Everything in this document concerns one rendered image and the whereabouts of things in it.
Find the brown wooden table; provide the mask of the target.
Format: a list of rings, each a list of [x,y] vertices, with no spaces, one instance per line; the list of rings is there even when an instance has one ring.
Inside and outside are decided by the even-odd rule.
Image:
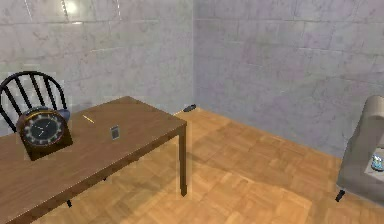
[[[70,126],[73,144],[36,161],[17,134],[0,137],[0,224],[30,224],[174,137],[187,194],[186,121],[126,96],[73,114]]]

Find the brown mantel clock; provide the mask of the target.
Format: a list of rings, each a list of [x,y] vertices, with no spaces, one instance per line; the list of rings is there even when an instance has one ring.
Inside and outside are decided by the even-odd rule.
[[[16,130],[31,161],[71,146],[70,112],[46,106],[33,107],[18,119]]]

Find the black spindle-back chair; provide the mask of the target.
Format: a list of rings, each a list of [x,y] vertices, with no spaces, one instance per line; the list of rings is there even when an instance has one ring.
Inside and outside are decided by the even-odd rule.
[[[50,75],[39,71],[21,71],[0,83],[0,116],[14,133],[17,133],[19,117],[38,106],[68,110],[61,85]]]

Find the blue round object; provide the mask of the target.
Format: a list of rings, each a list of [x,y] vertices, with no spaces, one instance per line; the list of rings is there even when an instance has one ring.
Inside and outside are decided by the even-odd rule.
[[[379,155],[374,154],[372,156],[371,168],[377,172],[384,171],[383,160]]]

